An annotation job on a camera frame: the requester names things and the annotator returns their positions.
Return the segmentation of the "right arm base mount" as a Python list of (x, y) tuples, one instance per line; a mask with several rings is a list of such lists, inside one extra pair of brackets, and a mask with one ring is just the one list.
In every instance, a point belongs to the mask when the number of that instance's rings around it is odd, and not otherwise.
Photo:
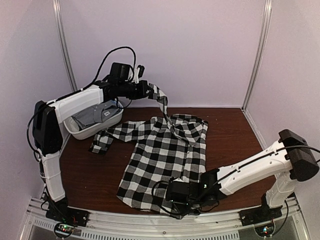
[(255, 208), (241, 210), (239, 217), (242, 226), (256, 225), (282, 216), (281, 207), (269, 208), (268, 206), (258, 206)]

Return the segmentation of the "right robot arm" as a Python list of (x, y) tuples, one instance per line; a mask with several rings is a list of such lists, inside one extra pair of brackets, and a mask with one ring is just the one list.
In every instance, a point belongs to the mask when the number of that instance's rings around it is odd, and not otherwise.
[(316, 148), (295, 132), (284, 129), (279, 139), (267, 149), (235, 164), (201, 174), (199, 182), (169, 182), (165, 199), (181, 216), (197, 214), (203, 207), (212, 207), (238, 190), (277, 175), (275, 184), (263, 196), (263, 205), (256, 210), (259, 220), (268, 220), (282, 207), (298, 182), (313, 178), (320, 171), (313, 152)]

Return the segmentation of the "black white plaid shirt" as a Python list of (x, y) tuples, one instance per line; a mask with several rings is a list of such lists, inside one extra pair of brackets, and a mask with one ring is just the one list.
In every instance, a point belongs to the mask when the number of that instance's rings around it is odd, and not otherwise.
[(98, 132), (89, 151), (105, 155), (113, 140), (135, 142), (116, 196), (131, 208), (181, 219), (165, 200), (166, 183), (177, 179), (198, 183), (206, 168), (208, 122), (194, 115), (168, 115), (168, 98), (154, 84), (150, 99), (158, 102), (162, 116), (146, 121), (126, 121)]

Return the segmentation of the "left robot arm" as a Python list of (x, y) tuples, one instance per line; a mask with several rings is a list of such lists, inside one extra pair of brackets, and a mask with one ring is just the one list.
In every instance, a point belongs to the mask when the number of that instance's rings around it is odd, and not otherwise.
[(40, 176), (45, 183), (52, 213), (61, 222), (72, 218), (68, 199), (62, 183), (60, 154), (63, 137), (60, 125), (69, 117), (94, 105), (124, 97), (139, 100), (149, 97), (153, 90), (142, 80), (145, 67), (132, 67), (114, 62), (103, 80), (94, 80), (88, 86), (50, 102), (38, 101), (29, 121), (34, 146), (32, 150), (39, 161)]

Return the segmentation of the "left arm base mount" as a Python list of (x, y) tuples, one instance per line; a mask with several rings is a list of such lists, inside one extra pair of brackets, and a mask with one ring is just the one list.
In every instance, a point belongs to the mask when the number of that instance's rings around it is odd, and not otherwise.
[(66, 223), (76, 227), (86, 227), (89, 217), (89, 212), (76, 208), (68, 207), (66, 212), (63, 213), (54, 208), (49, 208), (45, 214), (46, 218), (58, 222)]

